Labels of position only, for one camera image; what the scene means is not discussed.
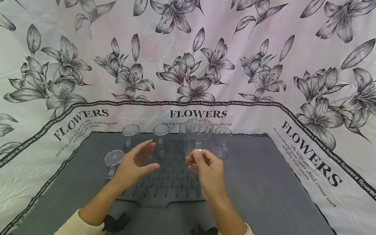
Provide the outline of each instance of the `clear mug handle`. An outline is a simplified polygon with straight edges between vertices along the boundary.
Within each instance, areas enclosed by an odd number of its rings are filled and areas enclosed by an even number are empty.
[[[162,138],[158,139],[158,145],[160,145],[160,147],[161,147],[161,150],[159,151],[158,155],[159,155],[160,158],[162,158],[164,156],[164,148],[163,148],[163,139]]]

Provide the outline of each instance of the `clear pitcher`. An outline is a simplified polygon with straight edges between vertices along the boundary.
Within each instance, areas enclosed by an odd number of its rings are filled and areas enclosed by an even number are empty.
[[[194,149],[207,149],[213,134],[213,124],[205,118],[192,118],[185,122],[185,155]]]

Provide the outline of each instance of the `floral backdrop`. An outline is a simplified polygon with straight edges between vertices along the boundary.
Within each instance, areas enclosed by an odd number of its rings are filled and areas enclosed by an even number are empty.
[[[376,170],[376,0],[0,7],[1,158],[75,103],[237,100],[283,104],[349,164]]]

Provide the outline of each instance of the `black border stripe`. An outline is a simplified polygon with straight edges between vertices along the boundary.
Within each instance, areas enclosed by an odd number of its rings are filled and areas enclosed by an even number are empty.
[[[244,102],[244,101],[229,101],[229,102],[205,102],[205,101],[194,101],[194,102],[175,102],[175,101],[155,101],[155,102],[144,102],[144,101],[121,101],[113,102],[109,100],[96,101],[92,103],[76,103],[70,106],[61,116],[56,119],[50,120],[36,135],[29,138],[23,144],[18,146],[12,152],[7,154],[5,157],[0,159],[0,168],[6,165],[9,161],[14,159],[20,152],[30,146],[32,143],[40,139],[52,125],[63,120],[68,114],[70,114],[73,109],[77,107],[91,107],[96,105],[111,105],[111,106],[120,106],[120,105],[143,105],[143,106],[162,106],[162,105],[174,105],[174,106],[188,106],[188,105],[203,105],[203,106],[229,106],[229,105],[240,105],[240,106],[275,106],[279,107],[284,111],[296,124],[297,126],[304,131],[316,144],[323,150],[326,155],[331,158],[335,163],[337,163],[343,170],[346,172],[374,201],[376,201],[376,196],[372,195],[370,191],[376,193],[376,190],[361,177],[352,167],[350,167],[346,162],[342,160],[337,154],[329,150],[327,146],[316,137],[308,128],[306,128],[295,116],[294,114],[286,108],[283,104],[278,102]]]

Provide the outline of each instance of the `sleeve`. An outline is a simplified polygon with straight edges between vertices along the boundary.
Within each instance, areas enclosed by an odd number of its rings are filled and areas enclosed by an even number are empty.
[[[104,235],[105,223],[99,226],[86,224],[78,215],[77,210],[54,235]]]
[[[244,235],[254,235],[251,228],[249,227],[249,225],[246,223],[247,225],[247,232],[244,234]]]

